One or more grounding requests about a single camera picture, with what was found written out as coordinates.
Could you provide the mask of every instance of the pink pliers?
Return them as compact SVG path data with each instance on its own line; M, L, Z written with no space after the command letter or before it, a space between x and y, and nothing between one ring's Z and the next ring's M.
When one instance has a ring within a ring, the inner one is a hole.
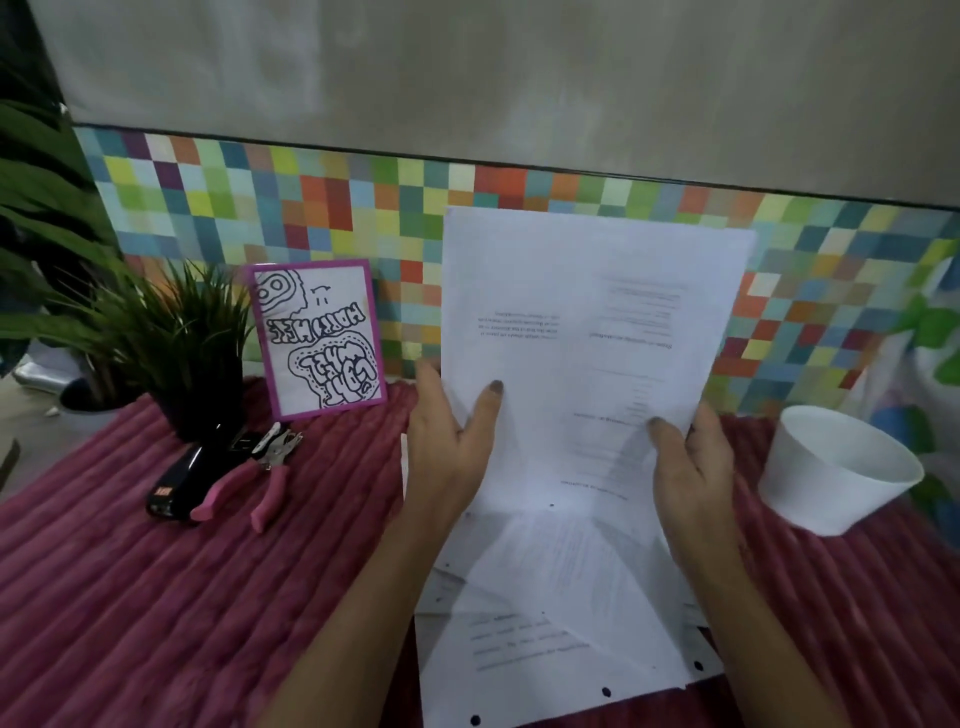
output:
M250 523L257 533L263 533L267 529L270 521L282 510L283 501L286 498L287 473L290 471L290 467L284 465L283 460L303 439L302 432L293 432L287 429L277 434L278 430L279 425L274 425L264 437L264 440L270 444L266 446L266 450L260 458L256 458L255 454L263 448L263 441L253 449L254 457L245 460L210 487L210 490L206 492L204 502L190 511L192 521L209 521L212 519L221 503L229 500L241 486L255 479L261 471L266 470L270 471L267 492L250 513Z

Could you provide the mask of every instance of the white paper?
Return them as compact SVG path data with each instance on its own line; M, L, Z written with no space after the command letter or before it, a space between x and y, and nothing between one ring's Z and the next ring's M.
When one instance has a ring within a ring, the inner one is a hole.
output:
M492 614L513 612L510 602L439 569L430 571L415 613L418 615Z
M672 564L658 570L642 546L616 531L612 539L611 530L566 514L474 515L451 535L437 568L683 685L679 572Z
M521 614L416 617L424 728L513 728L675 687ZM685 683L723 672L695 628L684 631Z
M659 415L686 431L756 234L452 207L444 387L507 396L473 510L569 510L649 541Z
M384 401L366 261L257 265L251 284L276 419Z

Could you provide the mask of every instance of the drawing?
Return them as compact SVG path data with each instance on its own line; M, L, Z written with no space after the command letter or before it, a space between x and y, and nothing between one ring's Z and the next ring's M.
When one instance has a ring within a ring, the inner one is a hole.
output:
M287 361L320 398L320 407L369 400L380 391L373 347L355 331L294 349Z
M278 420L386 399L366 260L255 266L252 285Z
M303 280L297 271L278 270L262 276L257 280L256 298L264 316L269 316L288 301L293 302L294 308L287 313L300 313L306 308Z

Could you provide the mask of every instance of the paper stack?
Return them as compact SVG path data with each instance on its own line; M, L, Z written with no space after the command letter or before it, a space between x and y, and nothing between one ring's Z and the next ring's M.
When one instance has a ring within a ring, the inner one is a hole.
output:
M689 427L755 234L454 207L444 388L506 396L417 609L425 728L512 728L722 671L653 505L654 415Z

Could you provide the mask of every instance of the pink fabric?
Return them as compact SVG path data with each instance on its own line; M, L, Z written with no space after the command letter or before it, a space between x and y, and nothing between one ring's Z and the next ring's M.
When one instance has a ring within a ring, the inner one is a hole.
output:
M196 527L156 522L147 489L182 452L149 400L0 506L0 725L251 724L399 506L398 434L416 399L305 424L288 502L250 527L265 478ZM253 425L266 388L249 392ZM960 562L891 504L846 536L789 527L751 488L772 424L725 420L751 566L857 726L960 725ZM383 725L420 724L412 630ZM739 724L725 678L551 726Z

